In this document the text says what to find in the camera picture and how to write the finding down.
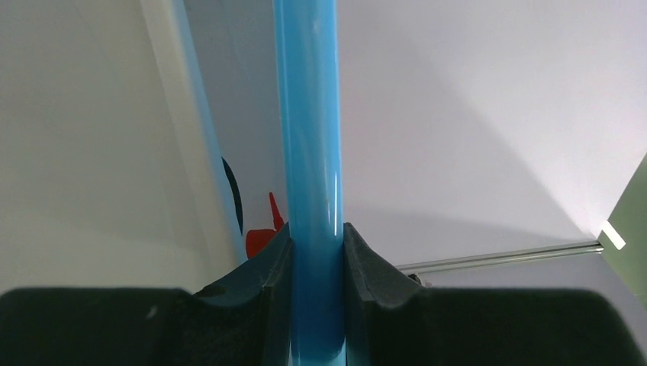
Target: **metal strip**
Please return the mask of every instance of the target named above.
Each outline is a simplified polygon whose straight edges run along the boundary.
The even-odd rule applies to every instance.
[[[602,245],[596,240],[592,242],[580,242],[563,246],[548,246],[541,249],[517,250],[512,252],[474,255],[471,257],[445,259],[442,261],[424,262],[412,265],[399,265],[397,268],[406,275],[410,275],[412,273],[419,274],[483,267],[486,265],[502,265],[505,263],[516,263],[537,259],[563,257],[566,255],[600,253],[603,250],[604,248],[602,247]]]

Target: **blue cylinder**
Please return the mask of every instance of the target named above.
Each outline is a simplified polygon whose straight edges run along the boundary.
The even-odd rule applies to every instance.
[[[346,364],[336,6],[275,0],[290,234],[295,242],[292,356]]]

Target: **blue pole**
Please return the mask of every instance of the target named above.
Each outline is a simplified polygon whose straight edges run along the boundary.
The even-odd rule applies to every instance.
[[[340,107],[334,0],[275,0],[295,365],[345,365]]]

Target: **red object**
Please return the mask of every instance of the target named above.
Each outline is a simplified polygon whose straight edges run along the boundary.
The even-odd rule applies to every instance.
[[[276,201],[274,200],[274,194],[272,192],[269,192],[269,205],[272,209],[272,222],[274,223],[274,229],[259,229],[247,232],[247,236],[245,237],[245,250],[247,252],[248,259],[259,254],[259,252],[268,245],[269,241],[272,240],[274,235],[276,235],[283,225],[285,225],[285,221],[283,221],[281,213],[278,212],[278,207],[276,206]]]

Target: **green surface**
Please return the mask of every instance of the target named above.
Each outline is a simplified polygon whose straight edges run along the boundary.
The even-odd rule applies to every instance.
[[[609,218],[626,245],[616,249],[604,233],[603,256],[627,287],[647,307],[647,156],[629,181]]]

